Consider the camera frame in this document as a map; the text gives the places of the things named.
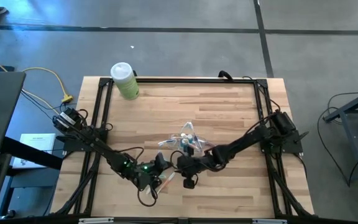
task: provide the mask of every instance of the concrete floor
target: concrete floor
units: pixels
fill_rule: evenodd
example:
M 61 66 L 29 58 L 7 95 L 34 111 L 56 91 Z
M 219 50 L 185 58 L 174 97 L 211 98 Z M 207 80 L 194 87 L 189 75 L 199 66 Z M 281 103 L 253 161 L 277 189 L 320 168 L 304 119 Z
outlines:
M 259 3 L 266 29 L 358 30 L 358 0 Z M 258 29 L 253 0 L 0 0 L 0 6 L 10 10 L 0 18 L 0 25 L 7 26 Z M 358 181 L 346 186 L 316 134 L 317 118 L 329 98 L 358 91 L 358 35 L 268 34 L 266 38 L 273 75 L 285 79 L 294 122 L 301 132 L 310 131 L 303 148 L 316 214 L 358 221 Z M 120 61 L 130 63 L 140 76 L 215 77 L 226 70 L 235 77 L 267 77 L 259 34 L 0 30 L 0 63 L 18 70 L 52 69 L 74 96 L 83 76 L 108 75 Z M 62 93 L 51 74 L 28 72 L 25 87 L 52 105 L 60 104 Z M 333 105 L 351 98 L 338 98 Z M 353 163 L 346 158 L 350 151 L 341 127 L 333 125 L 322 124 L 321 132 L 348 174 Z M 55 130 L 50 120 L 20 98 L 7 135 L 18 139 L 22 133 L 51 132 Z M 47 206 L 45 194 L 50 189 L 30 190 L 18 189 L 12 199 L 11 208 L 21 217 L 41 215 Z M 26 203 L 30 197 L 26 195 L 44 204 Z

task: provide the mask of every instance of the wooden table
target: wooden table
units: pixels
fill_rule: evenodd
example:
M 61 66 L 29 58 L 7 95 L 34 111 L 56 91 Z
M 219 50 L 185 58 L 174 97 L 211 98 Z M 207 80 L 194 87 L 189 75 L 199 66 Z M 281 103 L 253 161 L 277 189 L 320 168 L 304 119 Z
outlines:
M 88 123 L 92 117 L 99 78 L 84 77 L 78 97 L 77 109 L 89 111 Z M 291 115 L 283 79 L 268 78 L 267 81 L 271 99 L 281 106 L 282 111 Z M 142 146 L 145 152 L 140 161 L 153 159 L 158 150 L 168 159 L 172 150 L 159 149 L 157 143 L 168 139 L 169 134 L 179 133 L 187 121 L 193 123 L 197 135 L 215 144 L 232 142 L 258 121 L 252 85 L 140 83 L 139 87 L 140 96 L 131 101 L 123 99 L 114 87 L 108 118 L 114 129 L 108 134 L 108 145 L 113 149 Z M 78 185 L 83 157 L 83 152 L 76 152 L 63 161 L 52 212 L 62 207 Z M 284 154 L 283 164 L 288 187 L 305 209 L 313 213 L 301 162 L 293 155 Z M 164 174 L 171 173 L 172 169 L 169 169 Z M 137 189 L 133 184 L 115 174 L 102 158 L 92 216 L 273 217 L 265 159 L 258 144 L 238 153 L 224 170 L 205 171 L 199 174 L 199 178 L 195 189 L 184 189 L 183 178 L 177 174 L 160 192 L 157 204 L 145 207 L 138 202 Z M 285 211 L 279 190 L 278 195 L 281 209 Z M 87 196 L 88 189 L 85 189 L 83 207 Z M 152 202 L 149 195 L 142 194 L 141 197 L 147 203 Z

